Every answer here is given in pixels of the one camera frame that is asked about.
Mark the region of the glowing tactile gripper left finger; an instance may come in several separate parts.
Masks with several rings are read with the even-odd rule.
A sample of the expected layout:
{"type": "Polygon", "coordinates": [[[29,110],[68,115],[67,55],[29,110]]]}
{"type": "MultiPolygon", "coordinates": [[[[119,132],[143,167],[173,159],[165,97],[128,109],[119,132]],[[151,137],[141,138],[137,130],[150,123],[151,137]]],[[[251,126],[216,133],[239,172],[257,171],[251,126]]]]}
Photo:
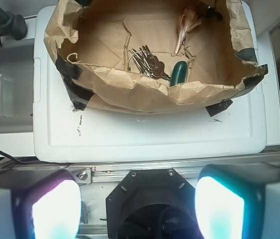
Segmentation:
{"type": "Polygon", "coordinates": [[[81,209],[68,170],[0,170],[0,239],[74,239],[81,209]]]}

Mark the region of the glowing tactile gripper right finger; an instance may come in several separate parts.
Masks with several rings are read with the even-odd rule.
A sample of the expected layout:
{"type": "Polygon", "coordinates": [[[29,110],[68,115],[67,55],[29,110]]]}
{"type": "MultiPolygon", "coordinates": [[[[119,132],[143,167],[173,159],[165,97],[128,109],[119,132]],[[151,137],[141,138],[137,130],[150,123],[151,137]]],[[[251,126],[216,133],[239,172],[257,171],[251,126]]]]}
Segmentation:
{"type": "Polygon", "coordinates": [[[280,239],[280,163],[203,167],[195,213],[206,239],[280,239]]]}

